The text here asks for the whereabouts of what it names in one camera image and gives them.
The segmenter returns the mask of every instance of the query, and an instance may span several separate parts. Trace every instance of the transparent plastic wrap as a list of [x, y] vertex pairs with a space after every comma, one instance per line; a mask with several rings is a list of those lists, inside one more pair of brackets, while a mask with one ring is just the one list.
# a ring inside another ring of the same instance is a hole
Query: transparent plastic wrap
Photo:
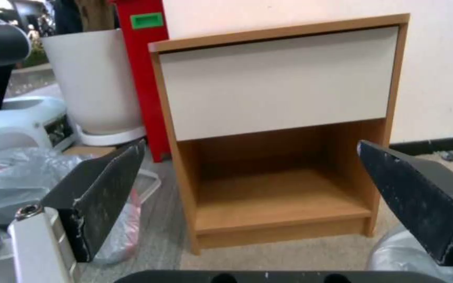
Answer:
[[437, 265], [402, 225], [389, 231], [375, 245], [367, 269], [419, 272], [453, 283], [453, 267]]
[[[150, 186], [144, 185], [148, 177], [154, 179]], [[161, 181], [157, 174], [139, 170], [127, 203], [94, 257], [95, 263], [112, 265], [130, 258], [135, 253], [139, 242], [141, 205], [160, 185]]]
[[[18, 208], [41, 200], [81, 161], [92, 155], [63, 155], [43, 148], [0, 152], [0, 224], [9, 224]], [[154, 179], [145, 185], [145, 179]], [[102, 265], [128, 259], [136, 250], [141, 204], [160, 186], [158, 175], [140, 169], [131, 194], [94, 262]]]
[[41, 200], [76, 165], [92, 157], [39, 147], [0, 152], [0, 225], [9, 224], [18, 208]]

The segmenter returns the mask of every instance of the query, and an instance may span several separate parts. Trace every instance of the green handle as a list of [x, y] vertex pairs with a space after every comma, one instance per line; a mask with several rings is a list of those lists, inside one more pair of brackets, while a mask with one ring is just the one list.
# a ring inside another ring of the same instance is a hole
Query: green handle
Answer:
[[164, 19], [162, 18], [162, 13], [149, 13], [149, 14], [140, 14], [132, 15], [131, 23], [133, 29], [146, 29], [154, 27], [162, 27], [164, 25]]

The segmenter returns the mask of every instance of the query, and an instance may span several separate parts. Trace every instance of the nightstand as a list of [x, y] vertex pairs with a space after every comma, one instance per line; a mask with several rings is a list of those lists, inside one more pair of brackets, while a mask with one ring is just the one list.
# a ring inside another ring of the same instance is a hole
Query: nightstand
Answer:
[[149, 45], [192, 251], [362, 233], [409, 14]]

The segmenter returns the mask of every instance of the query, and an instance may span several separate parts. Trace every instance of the baseboard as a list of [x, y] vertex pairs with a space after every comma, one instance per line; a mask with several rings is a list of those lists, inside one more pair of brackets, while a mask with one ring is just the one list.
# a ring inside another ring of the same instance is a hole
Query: baseboard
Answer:
[[392, 143], [389, 147], [408, 155], [432, 154], [438, 151], [453, 151], [453, 138]]

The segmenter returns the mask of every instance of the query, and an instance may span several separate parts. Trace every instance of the red cabinet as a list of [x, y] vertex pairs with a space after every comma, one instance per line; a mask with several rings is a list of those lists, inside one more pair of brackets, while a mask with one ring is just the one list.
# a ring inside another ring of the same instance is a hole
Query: red cabinet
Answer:
[[155, 162], [170, 154], [148, 43], [169, 38], [162, 0], [114, 0]]

